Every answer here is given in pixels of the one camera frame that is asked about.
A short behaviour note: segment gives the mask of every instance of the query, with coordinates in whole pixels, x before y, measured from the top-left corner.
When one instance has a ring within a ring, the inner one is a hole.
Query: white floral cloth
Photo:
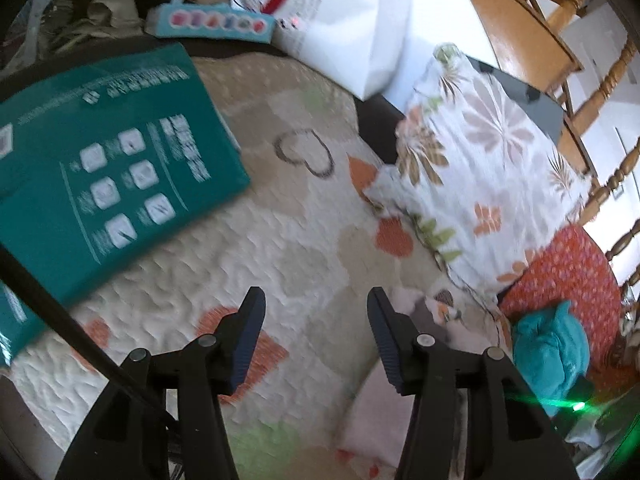
[[[495,304],[588,197],[588,181],[453,44],[435,49],[396,136],[396,166],[364,193],[383,216],[407,215],[483,304]]]

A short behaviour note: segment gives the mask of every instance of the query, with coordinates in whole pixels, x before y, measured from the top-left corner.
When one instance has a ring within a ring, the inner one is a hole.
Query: white square icon
[[[109,238],[117,248],[121,249],[138,238],[136,230],[131,225],[131,220],[126,215],[114,216],[104,224]]]
[[[120,139],[122,151],[127,155],[143,152],[146,148],[145,139],[143,139],[142,133],[137,128],[120,132],[118,138]]]
[[[109,177],[94,182],[91,184],[90,189],[95,205],[100,209],[107,209],[120,201],[116,183]]]
[[[96,142],[80,152],[80,161],[87,173],[93,173],[107,165],[107,156],[104,155],[104,148]]]
[[[129,167],[129,171],[138,189],[146,189],[160,181],[156,173],[156,168],[154,168],[154,165],[148,160],[132,164]]]
[[[145,200],[146,212],[158,225],[168,222],[175,216],[174,207],[162,193]]]

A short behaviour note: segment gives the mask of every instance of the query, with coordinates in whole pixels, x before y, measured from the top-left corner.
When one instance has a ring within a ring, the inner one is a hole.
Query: silver screw
[[[137,363],[138,361],[142,361],[146,357],[146,350],[144,348],[136,348],[129,353],[129,359],[133,362]]]
[[[504,352],[497,346],[492,346],[486,351],[486,354],[494,361],[499,361],[504,357]]]
[[[203,336],[200,336],[200,338],[198,339],[198,344],[200,346],[204,346],[205,348],[208,346],[213,346],[218,342],[218,340],[216,339],[216,336],[214,336],[213,334],[205,334]]]
[[[429,346],[433,346],[436,344],[436,339],[430,334],[420,334],[415,341],[418,345],[428,348]]]

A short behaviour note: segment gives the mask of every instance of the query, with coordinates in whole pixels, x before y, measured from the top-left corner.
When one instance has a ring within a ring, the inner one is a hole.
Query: pink cloth
[[[416,308],[426,307],[433,315],[433,320],[445,327],[447,343],[451,348],[481,354],[492,346],[487,336],[468,330],[456,315],[455,309],[425,298],[419,290],[396,287],[391,291],[390,301],[396,312],[407,315],[414,313]],[[414,322],[420,330],[417,316]],[[454,453],[452,460],[452,479],[462,478],[464,475],[466,392],[460,390],[459,396],[460,412],[456,424],[459,450]],[[398,467],[413,405],[413,396],[401,397],[389,384],[382,362],[378,360],[351,405],[344,430],[338,439],[338,448]]]

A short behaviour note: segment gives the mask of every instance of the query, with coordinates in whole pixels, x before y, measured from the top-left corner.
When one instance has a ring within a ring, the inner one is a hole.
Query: pink fabric
[[[394,288],[391,303],[396,312],[411,314],[415,303],[422,300],[418,290]],[[445,322],[444,312],[448,307],[430,298],[424,298],[425,305],[433,314],[434,321],[447,329],[449,346],[457,350],[482,353],[492,343],[481,333],[470,332],[459,319]],[[338,440],[338,448],[367,456],[398,467],[402,447],[409,428],[414,397],[401,397],[389,384],[378,360],[360,393],[353,401],[346,417],[344,431]],[[452,476],[462,478],[464,454],[466,450],[466,402],[461,402],[459,434],[460,451],[452,463]]]
[[[559,230],[507,292],[500,310],[514,317],[571,300],[589,340],[591,365],[602,367],[618,332],[620,292],[609,262],[577,225]]]

